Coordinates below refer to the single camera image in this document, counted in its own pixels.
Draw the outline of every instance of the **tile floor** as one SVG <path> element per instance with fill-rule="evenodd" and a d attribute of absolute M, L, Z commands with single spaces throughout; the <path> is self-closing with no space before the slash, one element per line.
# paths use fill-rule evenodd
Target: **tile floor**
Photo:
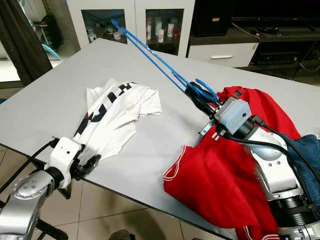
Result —
<path fill-rule="evenodd" d="M 26 157 L 0 147 L 1 186 L 24 161 Z M 17 178 L 34 169 L 32 164 L 28 165 Z M 8 195 L 7 188 L 0 194 L 0 200 L 5 201 Z M 120 229 L 128 230 L 137 240 L 222 239 L 82 180 L 72 182 L 72 195 L 68 200 L 55 191 L 41 208 L 40 217 L 65 231 L 71 240 L 107 240 Z M 32 239 L 36 240 L 40 234 L 35 230 Z"/>

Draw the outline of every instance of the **black cable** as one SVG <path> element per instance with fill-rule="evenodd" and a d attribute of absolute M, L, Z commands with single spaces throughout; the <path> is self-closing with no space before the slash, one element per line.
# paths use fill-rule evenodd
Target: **black cable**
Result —
<path fill-rule="evenodd" d="M 0 194 L 11 184 L 13 180 L 25 169 L 25 167 L 31 163 L 39 153 L 41 153 L 44 149 L 47 147 L 55 147 L 57 145 L 57 142 L 59 141 L 58 138 L 55 138 L 54 140 L 48 142 L 43 147 L 41 147 L 38 151 L 36 151 L 27 161 L 25 161 L 24 164 L 5 182 L 5 184 L 0 188 Z"/>
<path fill-rule="evenodd" d="M 302 64 L 302 62 L 299 62 L 299 65 L 300 65 L 304 70 L 306 70 L 306 71 L 309 72 L 309 73 L 314 73 L 314 72 L 316 72 L 316 71 L 318 71 L 318 70 L 320 69 L 320 64 L 319 64 L 315 69 L 313 69 L 313 70 L 310 70 L 310 69 L 306 68 L 306 67 Z"/>
<path fill-rule="evenodd" d="M 304 179 L 302 178 L 300 173 L 297 171 L 297 164 L 296 164 L 297 162 L 296 162 L 296 160 L 283 147 L 281 147 L 279 145 L 276 145 L 276 144 L 273 144 L 273 143 L 264 142 L 264 141 L 252 141 L 252 140 L 241 139 L 241 138 L 234 137 L 234 136 L 232 136 L 230 134 L 224 134 L 223 137 L 226 138 L 226 139 L 230 139 L 232 141 L 238 142 L 238 143 L 268 146 L 268 147 L 274 148 L 274 149 L 280 151 L 281 153 L 283 153 L 284 155 L 286 155 L 287 158 L 289 158 L 291 160 L 292 164 L 294 165 L 294 167 L 292 167 L 292 170 L 295 173 L 295 175 L 296 175 L 296 177 L 297 177 L 297 179 L 298 179 L 298 181 L 300 183 L 300 186 L 301 186 L 303 192 L 305 193 L 306 198 L 309 200 L 309 202 L 312 201 L 311 197 L 310 197 L 310 194 L 308 192 L 308 189 L 307 189 L 307 187 L 305 185 Z M 320 219 L 320 213 L 316 209 L 314 210 L 314 212 L 315 212 L 316 216 L 318 217 L 318 219 Z"/>
<path fill-rule="evenodd" d="M 310 164 L 310 162 L 306 159 L 306 157 L 301 153 L 301 151 L 291 143 L 290 139 L 288 139 L 288 137 L 286 137 L 283 134 L 280 134 L 279 132 L 277 132 L 276 130 L 274 130 L 272 127 L 268 126 L 268 125 L 263 125 L 264 128 L 268 129 L 269 131 L 273 132 L 274 134 L 280 135 L 283 140 L 286 142 L 286 144 L 288 144 L 295 152 L 296 154 L 298 154 L 298 156 L 303 160 L 303 162 L 307 165 L 307 167 L 309 168 L 309 170 L 312 172 L 312 174 L 315 176 L 316 180 L 319 182 L 320 184 L 320 176 L 319 174 L 316 172 L 316 170 L 314 169 L 314 167 Z"/>
<path fill-rule="evenodd" d="M 285 150 L 283 147 L 276 145 L 276 144 L 273 144 L 273 143 L 270 143 L 270 142 L 241 139 L 241 138 L 234 137 L 234 136 L 227 134 L 227 133 L 224 134 L 223 137 L 226 139 L 230 139 L 232 141 L 238 142 L 238 143 L 242 143 L 242 144 L 251 144 L 251 145 L 260 145 L 260 146 L 271 147 L 273 149 L 280 151 L 281 153 L 283 153 L 286 156 L 290 156 L 290 153 L 287 150 Z"/>
<path fill-rule="evenodd" d="M 233 26 L 235 26 L 236 28 L 240 29 L 240 30 L 241 30 L 242 32 L 244 32 L 245 34 L 247 34 L 247 35 L 249 35 L 249 36 L 251 36 L 251 37 L 257 38 L 257 39 L 258 39 L 258 43 L 259 43 L 259 44 L 261 43 L 261 38 L 260 38 L 259 36 L 255 35 L 255 34 L 251 34 L 251 33 L 248 32 L 247 30 L 245 30 L 245 29 L 243 29 L 242 27 L 236 25 L 234 22 L 231 22 L 231 24 L 232 24 Z"/>
<path fill-rule="evenodd" d="M 295 77 L 296 77 L 296 75 L 297 75 L 297 73 L 298 73 L 298 70 L 299 70 L 299 67 L 297 66 L 297 67 L 295 68 L 295 72 L 294 72 L 293 76 L 292 76 L 291 79 L 289 79 L 289 80 L 295 80 Z"/>

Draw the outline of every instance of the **white t-shirt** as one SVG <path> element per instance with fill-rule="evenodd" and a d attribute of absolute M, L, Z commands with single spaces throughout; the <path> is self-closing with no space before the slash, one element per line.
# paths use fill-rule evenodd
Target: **white t-shirt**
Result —
<path fill-rule="evenodd" d="M 159 93 L 134 82 L 110 79 L 104 87 L 86 89 L 87 113 L 73 139 L 85 144 L 79 155 L 85 164 L 96 154 L 101 159 L 117 155 L 137 132 L 135 121 L 162 113 Z"/>

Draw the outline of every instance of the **gray tabletop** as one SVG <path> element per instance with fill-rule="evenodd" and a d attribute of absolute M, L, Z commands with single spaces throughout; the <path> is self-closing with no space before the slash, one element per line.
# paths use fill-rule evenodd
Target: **gray tabletop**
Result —
<path fill-rule="evenodd" d="M 320 130 L 320 88 L 277 77 L 161 53 L 188 80 L 220 92 L 243 86 L 269 93 L 302 135 Z M 98 39 L 0 105 L 0 144 L 32 155 L 52 136 L 72 137 L 86 112 L 86 88 L 110 78 L 159 90 L 163 114 L 136 123 L 137 134 L 119 155 L 103 160 L 86 179 L 209 232 L 235 238 L 164 192 L 162 174 L 181 145 L 194 145 L 208 118 L 136 48 Z M 39 155 L 47 161 L 51 149 Z"/>

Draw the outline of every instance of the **dark curtain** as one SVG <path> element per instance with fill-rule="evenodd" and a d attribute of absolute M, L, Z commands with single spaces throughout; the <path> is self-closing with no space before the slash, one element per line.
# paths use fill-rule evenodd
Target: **dark curtain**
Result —
<path fill-rule="evenodd" d="M 17 0 L 0 0 L 0 41 L 25 86 L 52 69 Z"/>

